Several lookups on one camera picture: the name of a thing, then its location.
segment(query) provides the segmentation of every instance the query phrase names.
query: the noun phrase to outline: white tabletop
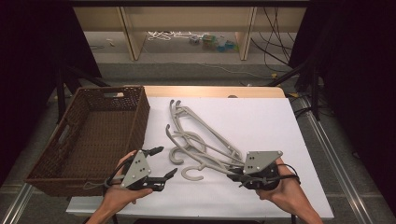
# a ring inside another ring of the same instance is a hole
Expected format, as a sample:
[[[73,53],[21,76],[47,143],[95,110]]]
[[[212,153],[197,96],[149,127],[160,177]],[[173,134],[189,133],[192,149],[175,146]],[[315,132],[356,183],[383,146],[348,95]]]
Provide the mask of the white tabletop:
[[[286,98],[195,98],[195,97],[149,97],[151,106],[143,149],[164,147],[163,152],[148,157],[152,173],[164,176],[175,167],[176,175],[168,180],[162,192],[153,192],[130,204],[119,212],[134,217],[158,218],[217,218],[217,219],[264,219],[290,217],[270,202],[261,201],[254,190],[238,188],[225,174],[211,169],[190,171],[189,175],[202,175],[201,181],[190,181],[181,176],[181,170],[198,163],[185,158],[182,165],[170,162],[169,150],[175,145],[166,136],[165,127],[175,125],[170,117],[170,101],[180,100],[211,128],[220,133],[243,152],[281,150],[285,163],[293,166],[302,181],[302,188],[309,201],[322,218],[333,218],[318,175],[308,154],[304,139]],[[182,120],[185,131],[200,134],[210,145],[214,137],[193,119]],[[101,197],[74,197],[66,212],[91,214],[101,202]]]

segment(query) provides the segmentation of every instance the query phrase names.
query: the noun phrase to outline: floor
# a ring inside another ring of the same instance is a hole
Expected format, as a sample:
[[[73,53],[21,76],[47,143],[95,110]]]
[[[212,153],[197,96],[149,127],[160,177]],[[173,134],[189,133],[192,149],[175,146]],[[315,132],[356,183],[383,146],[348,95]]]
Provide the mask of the floor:
[[[211,33],[234,41],[233,34]],[[154,38],[145,43],[138,61],[132,62],[120,33],[86,33],[95,60],[103,75],[103,81],[112,86],[136,85],[207,85],[207,86],[261,86],[274,77],[290,70],[283,63],[266,55],[254,44],[250,45],[246,61],[239,60],[235,49],[218,52],[192,45],[182,37]],[[255,34],[255,42],[265,49],[264,38],[270,34]],[[292,48],[295,34],[281,34],[282,44]],[[280,45],[272,37],[271,42]],[[282,61],[288,58],[280,47],[268,45],[267,50]],[[285,93],[295,93],[297,77],[292,77],[280,87]],[[90,83],[81,80],[84,85]],[[325,92],[320,83],[320,121],[311,112],[299,113],[310,103],[309,92],[300,92],[304,97],[290,97],[306,146],[315,165],[319,180],[334,213],[334,219],[325,223],[396,223],[381,193],[353,154],[342,127],[326,104]],[[46,146],[57,121],[55,93],[49,98],[48,108],[42,115],[27,147],[16,161],[5,184],[0,188],[0,217],[3,223],[82,223],[85,217],[76,217],[65,212],[66,198],[47,196],[37,189],[29,189],[23,179],[31,170]],[[31,192],[18,197],[21,192]],[[25,202],[18,207],[18,202]],[[119,217],[120,223],[133,223],[127,217]],[[289,223],[288,220],[265,220],[265,223]]]

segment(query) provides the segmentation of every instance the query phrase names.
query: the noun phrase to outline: human hand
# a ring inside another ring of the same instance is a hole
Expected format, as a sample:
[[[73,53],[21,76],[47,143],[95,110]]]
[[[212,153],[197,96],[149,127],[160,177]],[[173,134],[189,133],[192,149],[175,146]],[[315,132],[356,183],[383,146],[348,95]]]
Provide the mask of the human hand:
[[[123,161],[133,156],[135,151],[128,153],[119,160],[117,166]],[[121,175],[122,168],[119,169],[116,175]],[[129,190],[122,189],[120,185],[112,185],[105,194],[102,203],[98,209],[92,214],[87,223],[104,223],[114,214],[118,213],[128,203],[136,204],[136,200],[143,198],[152,193],[152,189]]]
[[[282,159],[277,159],[276,164],[280,175],[293,175],[287,166],[280,165],[284,164]],[[261,200],[274,203],[283,211],[296,215],[306,223],[323,223],[295,178],[282,179],[276,189],[257,189],[256,193]]]

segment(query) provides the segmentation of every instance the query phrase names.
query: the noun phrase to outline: black cable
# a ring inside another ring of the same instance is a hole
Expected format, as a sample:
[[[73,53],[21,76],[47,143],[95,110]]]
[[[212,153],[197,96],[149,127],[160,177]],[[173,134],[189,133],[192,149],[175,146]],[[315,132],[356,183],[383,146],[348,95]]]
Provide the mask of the black cable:
[[[311,109],[311,107],[304,108],[299,114],[296,115],[296,119],[298,119],[302,114],[310,111]]]
[[[292,96],[292,95],[289,94],[289,93],[285,93],[285,97],[286,97],[286,98],[294,98],[294,96]]]
[[[106,184],[108,186],[111,186],[111,181],[113,180],[114,176],[116,176],[117,172],[122,168],[123,165],[125,165],[125,163],[132,161],[134,157],[130,157],[128,159],[126,159],[125,161],[123,161],[122,163],[120,163],[119,166],[117,166],[117,168],[113,171],[113,173],[110,175],[110,177],[106,180]]]
[[[290,99],[290,103],[293,103],[294,101],[296,101],[296,100],[298,100],[298,99],[301,99],[301,98],[303,98],[303,97],[305,97],[305,96],[309,96],[309,93],[306,93],[306,94],[299,94],[297,97],[294,97],[294,96],[292,96],[292,95],[290,95],[290,94],[288,94],[288,98],[291,98]]]
[[[82,224],[85,224],[85,223],[87,223],[87,222],[88,222],[88,220],[90,220],[90,218],[91,218],[91,217],[87,217],[87,218],[85,218],[85,220],[82,222]]]
[[[298,110],[293,111],[293,113],[294,113],[294,115],[295,115],[295,114],[297,114],[297,113],[300,113],[301,111],[305,111],[306,109],[310,110],[311,107],[304,107],[304,108],[301,108],[301,109],[298,109]]]
[[[263,48],[259,47],[259,45],[256,44],[256,42],[254,42],[253,39],[251,39],[251,41],[257,46],[257,48],[261,49],[261,50],[264,52],[264,64],[265,64],[265,66],[266,66],[269,70],[272,70],[272,71],[275,71],[275,72],[286,73],[286,71],[277,70],[277,69],[271,68],[271,67],[268,65],[268,63],[267,63],[267,54],[269,54],[270,56],[272,56],[272,57],[275,58],[275,59],[278,59],[278,58],[275,57],[273,54],[270,54],[270,53],[267,51],[269,42],[267,42],[267,44],[265,45],[265,49],[263,49]],[[288,66],[288,65],[287,65],[285,62],[283,62],[282,60],[280,60],[280,59],[278,59],[278,60],[279,60],[280,62],[282,62],[283,64],[285,64],[286,66]]]
[[[294,214],[291,214],[291,224],[296,224],[297,223],[297,218]]]
[[[290,35],[290,33],[288,32],[288,36],[290,37],[291,41],[293,41],[293,43],[295,42],[295,40],[293,39],[293,37]]]
[[[256,47],[257,47],[258,49],[262,50],[264,53],[269,54],[271,57],[277,59],[280,63],[283,63],[283,64],[289,66],[287,63],[285,63],[285,62],[282,61],[281,59],[277,58],[274,54],[272,54],[272,53],[268,52],[266,49],[263,49],[262,47],[260,47],[252,38],[251,38],[251,41],[253,42],[254,45],[256,45]]]
[[[117,219],[117,214],[114,214],[111,219],[113,220],[113,224],[119,224],[119,220]]]
[[[274,20],[273,30],[275,30],[275,26],[276,26],[276,30],[277,30],[277,34],[275,32],[276,37],[277,37],[280,45],[282,46],[282,51],[283,51],[283,54],[285,55],[285,58],[287,60],[289,60],[290,56],[289,56],[288,52],[286,51],[285,46],[283,45],[282,38],[280,37],[279,23],[277,22],[277,11],[278,11],[278,7],[275,8],[275,20]]]
[[[319,111],[319,113],[320,113],[321,115],[327,116],[327,117],[329,117],[329,118],[335,118],[335,115],[334,115],[334,114],[326,114],[326,113],[321,112],[321,111]]]
[[[294,172],[296,175],[298,175],[298,174],[297,174],[297,171],[296,171],[292,166],[290,166],[290,165],[288,165],[288,164],[286,164],[286,163],[280,163],[280,164],[278,164],[278,166],[280,166],[280,165],[284,165],[284,166],[289,167],[291,170],[293,170],[293,172]]]
[[[246,87],[247,84],[243,83],[242,81],[239,81],[239,84],[241,84],[242,86]]]
[[[273,45],[273,46],[280,47],[280,48],[285,48],[285,49],[291,49],[291,48],[284,47],[284,46],[281,46],[281,45],[278,45],[278,44],[274,44],[274,43],[268,41],[267,39],[264,38],[264,36],[262,36],[262,33],[259,33],[259,35],[262,37],[262,40],[265,41],[266,43],[268,43],[269,45]]]
[[[278,24],[278,22],[277,22],[277,11],[278,11],[278,7],[275,7],[275,20],[274,20],[274,24],[271,22],[271,19],[270,19],[270,17],[268,16],[268,13],[267,13],[265,7],[264,7],[263,9],[264,9],[265,16],[267,17],[267,20],[268,20],[268,22],[270,23],[270,26],[271,26],[271,29],[272,29],[272,33],[271,33],[271,34],[275,34],[277,40],[279,41],[280,45],[282,46],[283,54],[285,55],[286,59],[289,59],[290,56],[289,56],[289,54],[286,52],[285,46],[283,45],[282,39],[281,39],[281,37],[280,37],[279,24]]]
[[[242,182],[242,184],[239,186],[239,188],[245,187],[246,184],[248,184],[248,183],[260,182],[260,183],[263,183],[265,185],[264,181],[272,182],[272,181],[277,181],[277,180],[282,180],[282,179],[289,179],[289,178],[296,178],[298,183],[300,184],[300,177],[297,176],[297,175],[279,175],[279,176],[270,177],[270,178],[249,177],[244,182]]]
[[[268,49],[268,45],[269,45],[269,43],[270,43],[270,41],[271,41],[271,37],[272,37],[273,33],[274,33],[274,29],[272,29],[272,32],[271,32],[271,34],[270,34],[270,37],[268,38],[268,42],[267,42],[267,44],[265,45],[265,50],[264,50],[264,63],[265,63],[265,66],[266,66],[268,69],[273,70],[273,71],[276,71],[276,70],[274,70],[274,69],[271,69],[270,66],[268,66],[268,64],[267,64],[267,55],[265,54],[265,53],[268,53],[267,49]]]

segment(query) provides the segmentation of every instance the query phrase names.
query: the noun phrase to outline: wicker basket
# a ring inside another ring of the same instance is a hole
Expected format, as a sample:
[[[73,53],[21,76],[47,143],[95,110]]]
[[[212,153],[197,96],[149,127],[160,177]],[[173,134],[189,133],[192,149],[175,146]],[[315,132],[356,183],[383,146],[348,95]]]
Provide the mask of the wicker basket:
[[[143,146],[149,101],[142,86],[80,88],[25,179],[49,196],[96,196],[121,157]]]

